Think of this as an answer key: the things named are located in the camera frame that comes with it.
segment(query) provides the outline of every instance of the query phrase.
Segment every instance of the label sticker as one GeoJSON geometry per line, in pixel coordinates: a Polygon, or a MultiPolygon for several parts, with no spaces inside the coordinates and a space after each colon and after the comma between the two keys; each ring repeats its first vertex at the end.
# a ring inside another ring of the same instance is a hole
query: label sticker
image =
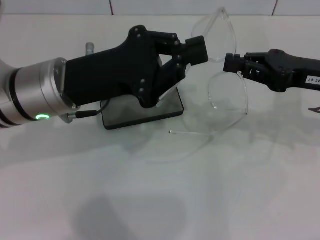
{"type": "Polygon", "coordinates": [[[306,84],[316,84],[320,85],[320,77],[319,76],[308,76],[305,81],[306,84]]]}

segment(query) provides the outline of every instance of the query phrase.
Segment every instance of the black cable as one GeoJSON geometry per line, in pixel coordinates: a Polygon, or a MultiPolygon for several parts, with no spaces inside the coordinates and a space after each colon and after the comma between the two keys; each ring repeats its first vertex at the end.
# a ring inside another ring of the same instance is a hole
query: black cable
{"type": "Polygon", "coordinates": [[[84,118],[89,118],[93,116],[97,116],[98,114],[102,113],[103,110],[105,110],[110,103],[110,99],[106,100],[105,104],[101,107],[100,110],[90,110],[90,111],[77,111],[75,113],[75,117],[77,119],[84,119],[84,118]]]}

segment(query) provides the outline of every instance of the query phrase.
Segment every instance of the white table surface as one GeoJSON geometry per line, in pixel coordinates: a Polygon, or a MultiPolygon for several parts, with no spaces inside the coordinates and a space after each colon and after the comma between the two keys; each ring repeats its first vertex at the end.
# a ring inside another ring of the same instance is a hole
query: white table surface
{"type": "MultiPolygon", "coordinates": [[[[15,67],[70,60],[86,42],[118,46],[139,24],[184,40],[199,18],[5,15],[0,57],[15,67]]],[[[276,48],[320,59],[320,17],[231,20],[242,55],[276,48]]],[[[209,74],[191,69],[182,98],[209,74]]],[[[99,117],[2,130],[0,239],[319,239],[320,114],[308,108],[320,93],[246,83],[249,115],[213,141],[168,134],[183,116],[113,131],[99,117]]]]}

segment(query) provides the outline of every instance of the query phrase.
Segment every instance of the green led light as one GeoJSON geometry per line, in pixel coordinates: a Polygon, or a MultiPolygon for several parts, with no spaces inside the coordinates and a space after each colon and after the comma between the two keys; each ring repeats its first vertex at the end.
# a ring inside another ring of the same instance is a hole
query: green led light
{"type": "Polygon", "coordinates": [[[37,120],[42,120],[42,119],[49,119],[50,117],[45,114],[39,114],[38,116],[35,117],[37,120]]]}

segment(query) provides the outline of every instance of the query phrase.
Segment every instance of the white tile wall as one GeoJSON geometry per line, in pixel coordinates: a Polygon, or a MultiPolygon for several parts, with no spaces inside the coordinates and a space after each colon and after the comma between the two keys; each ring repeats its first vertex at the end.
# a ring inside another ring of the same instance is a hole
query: white tile wall
{"type": "Polygon", "coordinates": [[[279,0],[274,15],[320,16],[320,0],[279,0]]]}
{"type": "Polygon", "coordinates": [[[209,15],[219,7],[231,15],[271,15],[275,4],[276,0],[112,0],[115,15],[209,15]]]}
{"type": "Polygon", "coordinates": [[[109,0],[6,0],[5,14],[111,15],[109,0]]]}

